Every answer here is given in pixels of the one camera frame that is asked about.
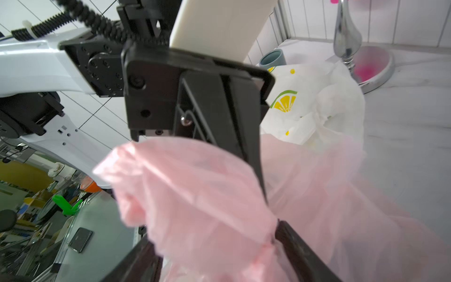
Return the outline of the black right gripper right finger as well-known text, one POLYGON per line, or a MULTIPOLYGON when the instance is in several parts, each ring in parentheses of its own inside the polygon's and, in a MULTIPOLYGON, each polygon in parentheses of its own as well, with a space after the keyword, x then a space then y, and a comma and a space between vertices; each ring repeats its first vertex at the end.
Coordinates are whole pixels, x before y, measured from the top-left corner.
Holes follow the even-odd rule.
POLYGON ((286 221, 278 222, 276 239, 300 282, 341 282, 286 221))

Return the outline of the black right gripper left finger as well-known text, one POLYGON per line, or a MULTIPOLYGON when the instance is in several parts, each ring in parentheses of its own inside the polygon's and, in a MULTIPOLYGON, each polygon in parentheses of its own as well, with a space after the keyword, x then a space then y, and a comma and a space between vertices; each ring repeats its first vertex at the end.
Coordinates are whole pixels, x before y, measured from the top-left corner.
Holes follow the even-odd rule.
POLYGON ((144 236, 101 282, 159 282, 163 258, 144 236))

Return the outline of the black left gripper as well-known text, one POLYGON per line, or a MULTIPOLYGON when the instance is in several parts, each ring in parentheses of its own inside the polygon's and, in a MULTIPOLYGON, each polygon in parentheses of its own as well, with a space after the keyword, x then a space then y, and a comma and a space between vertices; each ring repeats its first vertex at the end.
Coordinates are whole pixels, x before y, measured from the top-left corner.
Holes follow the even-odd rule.
POLYGON ((221 148, 253 168, 267 198, 259 125, 275 84, 268 71, 133 41, 124 46, 121 61, 133 140, 166 130, 221 148))

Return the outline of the pink plastic bag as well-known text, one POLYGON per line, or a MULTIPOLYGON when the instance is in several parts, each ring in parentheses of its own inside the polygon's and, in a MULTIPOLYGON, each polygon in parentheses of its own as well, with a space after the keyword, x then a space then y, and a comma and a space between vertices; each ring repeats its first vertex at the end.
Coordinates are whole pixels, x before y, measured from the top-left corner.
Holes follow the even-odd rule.
POLYGON ((167 282, 292 282, 276 239, 286 221, 343 282, 448 282, 451 249, 357 176, 362 146, 323 152, 261 137, 253 168, 205 142, 160 137, 112 150, 94 169, 121 219, 146 225, 167 282))

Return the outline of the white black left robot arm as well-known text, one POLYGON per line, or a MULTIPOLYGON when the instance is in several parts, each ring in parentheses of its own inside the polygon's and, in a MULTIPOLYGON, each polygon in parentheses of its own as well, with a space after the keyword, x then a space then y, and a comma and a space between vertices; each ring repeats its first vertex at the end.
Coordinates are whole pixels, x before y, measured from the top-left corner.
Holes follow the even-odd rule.
POLYGON ((259 126, 274 77, 243 59, 274 1, 121 1, 111 21, 82 1, 1 44, 1 136, 92 175, 105 155, 60 91, 123 97, 130 137, 210 143, 263 179, 259 126))

